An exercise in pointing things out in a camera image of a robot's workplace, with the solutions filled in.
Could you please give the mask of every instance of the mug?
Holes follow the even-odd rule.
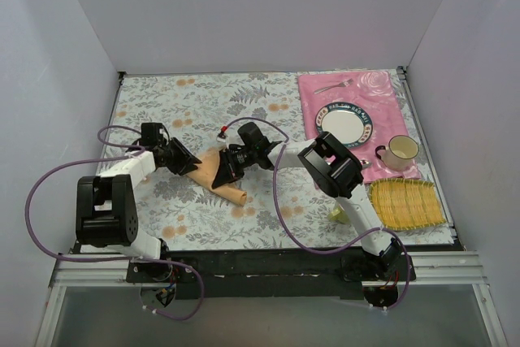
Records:
[[[385,150],[383,156],[378,154],[380,150]],[[375,149],[375,156],[394,171],[406,171],[418,153],[419,145],[408,136],[395,136],[388,143],[388,147],[380,145]]]

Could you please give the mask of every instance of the pink placemat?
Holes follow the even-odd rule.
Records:
[[[336,85],[348,79],[352,79],[353,83],[347,87],[337,87],[322,93],[314,93],[317,89]],[[408,170],[397,172],[387,168],[383,162],[375,157],[375,147],[388,145],[390,139],[398,134],[408,135],[388,72],[368,71],[302,75],[298,77],[298,86],[307,138],[318,136],[315,122],[316,115],[322,107],[332,102],[353,103],[364,109],[372,118],[374,130],[370,140],[352,149],[357,158],[364,158],[372,162],[372,167],[363,170],[365,183],[384,178],[421,178],[415,163]]]

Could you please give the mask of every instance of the floral tablecloth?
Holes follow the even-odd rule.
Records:
[[[396,72],[389,72],[409,134],[420,143],[405,91]],[[267,119],[294,141],[304,141],[297,87],[302,73],[125,77],[112,123],[139,129],[142,122],[161,122],[195,155],[219,146],[215,140],[219,129],[240,116]],[[239,126],[227,131],[232,142],[233,137],[239,141]],[[270,140],[280,139],[273,129],[259,126]],[[116,143],[129,143],[134,138],[120,130],[109,135],[109,141]],[[105,157],[122,153],[107,148]],[[432,180],[424,150],[417,163],[423,179]],[[163,238],[173,250],[294,247],[275,215],[272,172],[251,167],[237,184],[248,193],[244,207],[160,168],[135,190],[140,228]],[[338,246],[357,235],[349,225],[328,221],[334,201],[314,187],[304,169],[280,171],[279,203],[288,227],[306,245]],[[403,232],[400,237],[406,245],[453,243],[447,224]]]

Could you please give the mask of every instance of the yellow bamboo mat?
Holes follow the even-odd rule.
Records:
[[[381,179],[372,182],[369,197],[386,228],[432,227],[446,222],[433,186],[424,180]]]

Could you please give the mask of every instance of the wall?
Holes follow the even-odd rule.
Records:
[[[477,249],[510,345],[520,345],[520,0],[444,0],[412,63],[412,93],[457,231]]]
[[[441,0],[79,0],[118,71],[390,68]]]
[[[0,345],[36,340],[54,260],[25,231],[23,208],[43,173],[99,156],[117,73],[77,0],[0,0]],[[94,167],[57,174],[37,193],[40,238],[67,251],[74,239],[75,184]]]

